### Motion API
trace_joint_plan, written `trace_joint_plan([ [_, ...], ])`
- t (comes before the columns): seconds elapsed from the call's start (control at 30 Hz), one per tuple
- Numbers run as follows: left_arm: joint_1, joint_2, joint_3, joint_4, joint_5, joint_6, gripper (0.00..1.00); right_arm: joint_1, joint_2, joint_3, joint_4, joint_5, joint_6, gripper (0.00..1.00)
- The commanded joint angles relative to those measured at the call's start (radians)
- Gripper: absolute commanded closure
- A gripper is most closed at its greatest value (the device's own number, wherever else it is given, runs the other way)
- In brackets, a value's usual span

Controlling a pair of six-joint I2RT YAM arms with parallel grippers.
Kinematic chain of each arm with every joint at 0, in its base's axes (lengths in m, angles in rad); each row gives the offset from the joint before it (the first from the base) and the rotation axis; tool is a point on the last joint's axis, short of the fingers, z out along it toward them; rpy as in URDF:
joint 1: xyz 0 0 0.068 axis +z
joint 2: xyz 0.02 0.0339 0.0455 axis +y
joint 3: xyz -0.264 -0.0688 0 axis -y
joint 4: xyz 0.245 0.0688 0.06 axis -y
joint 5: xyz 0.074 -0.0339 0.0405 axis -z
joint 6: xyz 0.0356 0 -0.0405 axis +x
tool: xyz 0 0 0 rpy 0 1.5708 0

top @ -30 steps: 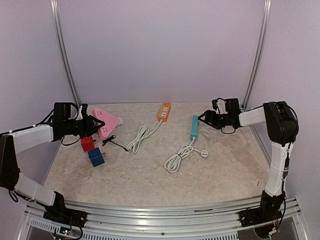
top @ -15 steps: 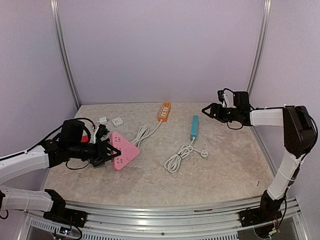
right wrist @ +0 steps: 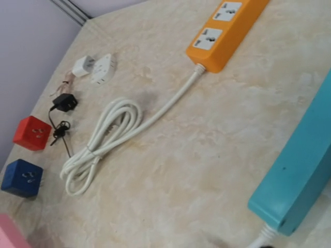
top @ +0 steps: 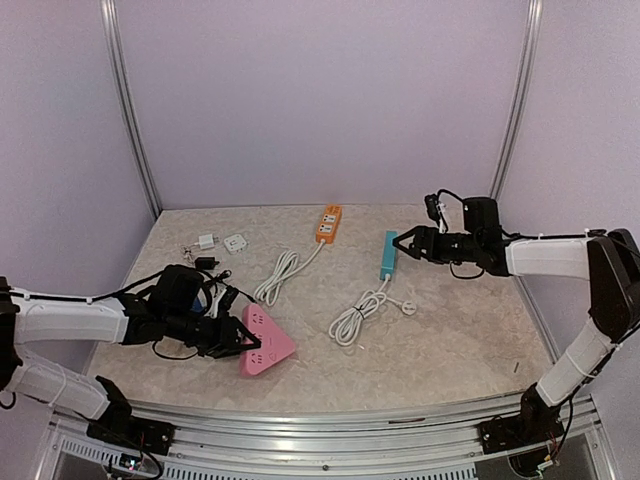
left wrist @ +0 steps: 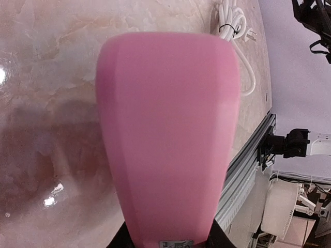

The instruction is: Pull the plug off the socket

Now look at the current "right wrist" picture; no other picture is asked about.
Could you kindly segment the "white multi-outlet plug adapter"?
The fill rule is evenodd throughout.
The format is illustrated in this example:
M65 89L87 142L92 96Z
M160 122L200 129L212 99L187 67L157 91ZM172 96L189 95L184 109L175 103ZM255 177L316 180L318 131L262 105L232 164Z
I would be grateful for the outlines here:
M116 70L116 59L108 53L98 59L91 73L91 83L94 85L103 85L111 80Z

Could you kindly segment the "white usb charger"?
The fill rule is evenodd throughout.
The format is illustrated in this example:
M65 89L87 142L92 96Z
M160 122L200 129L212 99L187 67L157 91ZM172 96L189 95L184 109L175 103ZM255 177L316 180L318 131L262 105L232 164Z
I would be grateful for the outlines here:
M80 59L78 59L73 67L72 67L72 74L75 77L83 77L85 75L88 75L92 72L93 67L95 64L95 59L91 56L87 55Z

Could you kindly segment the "black plug adapter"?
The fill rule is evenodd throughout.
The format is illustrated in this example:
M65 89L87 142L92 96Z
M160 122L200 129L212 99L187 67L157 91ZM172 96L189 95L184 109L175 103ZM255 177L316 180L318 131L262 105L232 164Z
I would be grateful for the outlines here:
M74 110L78 105L78 101L74 95L67 93L59 95L52 102L53 106L50 108L50 111L57 109L65 113Z

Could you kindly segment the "blue cube adapter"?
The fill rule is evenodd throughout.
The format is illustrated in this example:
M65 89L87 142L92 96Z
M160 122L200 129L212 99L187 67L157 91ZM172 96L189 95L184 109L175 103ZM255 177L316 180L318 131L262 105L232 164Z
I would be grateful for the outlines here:
M21 198L33 198L38 195L43 168L18 159L7 165L1 184L1 190Z

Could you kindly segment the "red cube adapter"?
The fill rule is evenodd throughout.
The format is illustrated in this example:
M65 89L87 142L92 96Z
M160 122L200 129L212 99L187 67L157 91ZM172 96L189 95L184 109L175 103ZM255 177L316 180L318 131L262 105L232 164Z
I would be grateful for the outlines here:
M52 127L42 120L28 116L19 122L13 143L30 151L44 150Z

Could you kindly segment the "teal power strip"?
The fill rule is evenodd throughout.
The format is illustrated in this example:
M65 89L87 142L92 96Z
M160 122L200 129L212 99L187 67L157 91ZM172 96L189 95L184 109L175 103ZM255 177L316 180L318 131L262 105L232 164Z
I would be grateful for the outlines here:
M248 208L285 236L294 233L330 179L330 75L249 199Z

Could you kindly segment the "pink power strip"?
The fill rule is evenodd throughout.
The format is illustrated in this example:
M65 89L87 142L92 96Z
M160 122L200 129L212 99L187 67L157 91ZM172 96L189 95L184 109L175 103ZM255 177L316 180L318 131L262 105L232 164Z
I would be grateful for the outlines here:
M1 214L1 247L31 248L12 219L6 214Z

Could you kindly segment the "orange power strip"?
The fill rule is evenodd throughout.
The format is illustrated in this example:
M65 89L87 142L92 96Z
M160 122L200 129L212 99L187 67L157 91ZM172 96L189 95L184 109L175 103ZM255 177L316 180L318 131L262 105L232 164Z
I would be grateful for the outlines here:
M194 64L219 73L259 18L269 0L222 1L186 49Z

